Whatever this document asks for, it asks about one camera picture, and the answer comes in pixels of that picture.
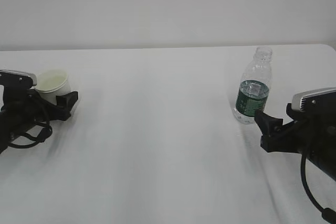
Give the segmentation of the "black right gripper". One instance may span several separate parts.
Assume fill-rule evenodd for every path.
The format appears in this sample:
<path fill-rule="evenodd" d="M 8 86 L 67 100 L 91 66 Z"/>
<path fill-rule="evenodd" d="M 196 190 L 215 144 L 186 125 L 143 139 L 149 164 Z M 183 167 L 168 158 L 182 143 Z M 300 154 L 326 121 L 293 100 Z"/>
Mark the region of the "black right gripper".
<path fill-rule="evenodd" d="M 307 159 L 318 169 L 335 180 L 335 112 L 311 114 L 295 111 L 292 104 L 286 106 L 286 114 L 293 121 L 283 124 L 257 110 L 255 122 L 261 130 L 260 146 L 267 153 L 302 154 L 307 144 Z"/>

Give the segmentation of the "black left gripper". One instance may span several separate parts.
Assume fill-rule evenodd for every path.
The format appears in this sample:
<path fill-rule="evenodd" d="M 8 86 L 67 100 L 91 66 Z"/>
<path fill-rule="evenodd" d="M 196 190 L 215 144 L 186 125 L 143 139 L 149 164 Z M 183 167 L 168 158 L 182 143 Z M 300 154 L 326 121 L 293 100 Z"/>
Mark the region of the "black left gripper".
<path fill-rule="evenodd" d="M 78 91 L 55 98 L 56 105 L 34 89 L 5 87 L 1 107 L 1 152 L 8 147 L 27 149 L 43 143 L 53 133 L 50 120 L 68 120 L 79 99 Z"/>

